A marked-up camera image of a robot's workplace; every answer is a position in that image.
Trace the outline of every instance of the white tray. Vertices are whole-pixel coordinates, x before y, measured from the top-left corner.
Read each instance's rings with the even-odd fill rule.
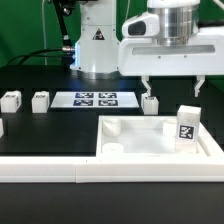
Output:
[[[121,120],[121,133],[118,136],[108,136],[103,132],[104,120],[118,118]],[[97,139],[97,156],[102,158],[136,158],[136,157],[164,157],[191,156],[208,157],[224,155],[221,148],[200,124],[199,141],[195,153],[191,151],[176,152],[175,137],[163,134],[163,122],[168,117],[158,116],[100,116]],[[116,143],[123,146],[123,152],[111,151],[104,153],[103,146]]]

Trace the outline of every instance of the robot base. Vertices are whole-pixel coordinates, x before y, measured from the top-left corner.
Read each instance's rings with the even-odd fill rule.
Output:
[[[95,73],[95,72],[82,72],[77,71],[77,76],[84,79],[100,80],[100,79],[117,79],[121,75],[118,71],[111,73]]]

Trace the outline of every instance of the cable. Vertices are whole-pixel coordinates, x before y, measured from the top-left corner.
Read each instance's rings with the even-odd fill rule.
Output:
[[[10,60],[8,61],[8,63],[6,64],[6,66],[10,66],[11,63],[12,63],[13,61],[15,61],[16,59],[18,59],[18,58],[24,58],[24,57],[27,57],[27,56],[29,56],[29,55],[19,55],[19,56],[16,56],[16,57],[10,59]],[[33,55],[33,56],[31,56],[31,57],[32,57],[32,58],[33,58],[33,57],[35,57],[35,58],[61,58],[62,55]]]
[[[42,26],[43,26],[43,39],[44,49],[47,49],[47,35],[46,35],[46,18],[45,18],[45,3],[47,0],[42,1]]]
[[[224,4],[220,0],[213,0],[213,2],[216,3],[216,5],[219,6],[222,10],[224,10]]]
[[[18,65],[22,65],[27,59],[29,59],[30,57],[37,55],[37,54],[43,54],[43,53],[48,53],[48,52],[56,52],[56,51],[61,51],[61,48],[49,48],[49,49],[44,49],[44,50],[39,50],[39,51],[34,51],[32,53],[30,53],[29,55],[25,56],[19,63]]]
[[[129,14],[129,9],[130,9],[130,2],[131,2],[131,0],[128,0],[127,11],[126,11],[126,16],[125,16],[125,21],[128,19],[128,14]]]

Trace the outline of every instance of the white platform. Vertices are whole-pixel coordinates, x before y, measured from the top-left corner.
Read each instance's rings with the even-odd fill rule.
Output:
[[[57,92],[51,107],[138,108],[139,105],[134,92]]]
[[[108,116],[99,117],[96,157],[0,157],[0,182],[224,181],[224,153],[203,125],[198,152],[175,153],[161,129],[167,117],[116,118],[121,133],[109,137],[102,130]],[[111,142],[123,152],[103,153]]]

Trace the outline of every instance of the white robot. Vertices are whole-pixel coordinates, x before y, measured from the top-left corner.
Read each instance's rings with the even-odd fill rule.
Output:
[[[195,96],[205,75],[223,75],[224,27],[199,29],[199,3],[148,0],[148,11],[122,27],[120,73],[142,76],[143,83],[149,76],[197,76]]]
[[[116,37],[116,0],[79,1],[81,37],[70,66],[88,79],[108,79],[118,74],[119,41]]]

